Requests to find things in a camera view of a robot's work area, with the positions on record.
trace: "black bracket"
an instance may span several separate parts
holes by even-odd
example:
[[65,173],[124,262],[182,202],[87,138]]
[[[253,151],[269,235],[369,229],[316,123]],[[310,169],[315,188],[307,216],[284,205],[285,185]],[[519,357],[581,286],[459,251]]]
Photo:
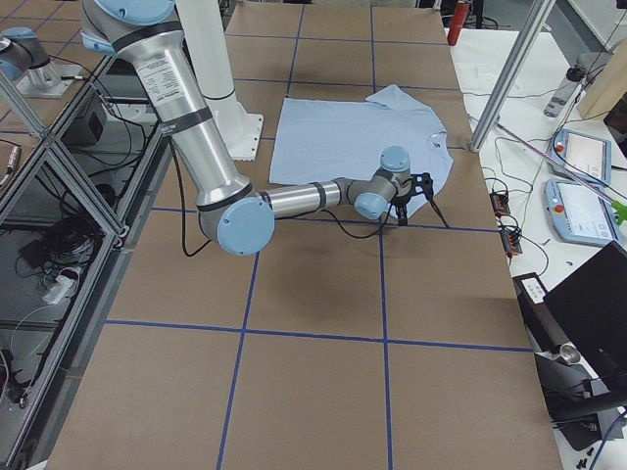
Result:
[[408,202],[411,198],[414,196],[424,195],[427,201],[433,201],[434,192],[431,174],[413,174],[411,176],[410,184],[411,188],[406,194],[403,196],[396,196],[392,199],[392,201],[390,201],[396,210],[397,220],[399,221],[399,226],[401,227],[405,227],[408,224]]

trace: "glass panel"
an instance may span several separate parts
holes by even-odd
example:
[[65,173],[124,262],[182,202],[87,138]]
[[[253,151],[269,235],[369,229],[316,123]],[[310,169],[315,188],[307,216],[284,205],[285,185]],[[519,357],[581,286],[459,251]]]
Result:
[[47,163],[0,223],[0,462],[102,241],[100,226]]

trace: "small robot arm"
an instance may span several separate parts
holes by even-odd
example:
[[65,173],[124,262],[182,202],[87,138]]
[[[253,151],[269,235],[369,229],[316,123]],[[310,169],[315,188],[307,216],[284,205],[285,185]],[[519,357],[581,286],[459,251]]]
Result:
[[12,81],[27,72],[32,86],[42,90],[62,81],[37,35],[23,26],[11,27],[0,33],[0,71]]
[[433,195],[428,174],[411,175],[409,156],[401,147],[383,151],[381,166],[369,181],[338,178],[256,191],[237,171],[183,54],[183,28],[174,1],[81,3],[84,45],[134,66],[164,134],[171,137],[198,189],[203,233],[226,251],[256,253],[269,242],[276,218],[340,205],[353,205],[364,217],[377,219],[392,204],[401,224],[407,223],[409,199]]

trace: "power strip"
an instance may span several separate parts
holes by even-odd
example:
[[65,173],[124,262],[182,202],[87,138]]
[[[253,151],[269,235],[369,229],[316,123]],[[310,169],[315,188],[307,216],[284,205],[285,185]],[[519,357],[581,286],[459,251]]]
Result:
[[501,241],[503,242],[503,249],[506,251],[506,255],[509,258],[515,257],[516,255],[522,255],[520,243],[512,240],[512,235],[506,228],[501,227],[499,234],[501,235]]
[[505,194],[490,193],[490,203],[492,203],[492,210],[496,217],[511,214],[508,201],[509,197]]

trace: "robot arm label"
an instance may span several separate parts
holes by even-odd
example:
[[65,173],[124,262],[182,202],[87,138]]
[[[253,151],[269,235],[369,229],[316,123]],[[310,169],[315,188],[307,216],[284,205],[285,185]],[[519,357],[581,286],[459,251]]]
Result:
[[156,106],[183,96],[176,73],[165,57],[138,68],[137,74]]

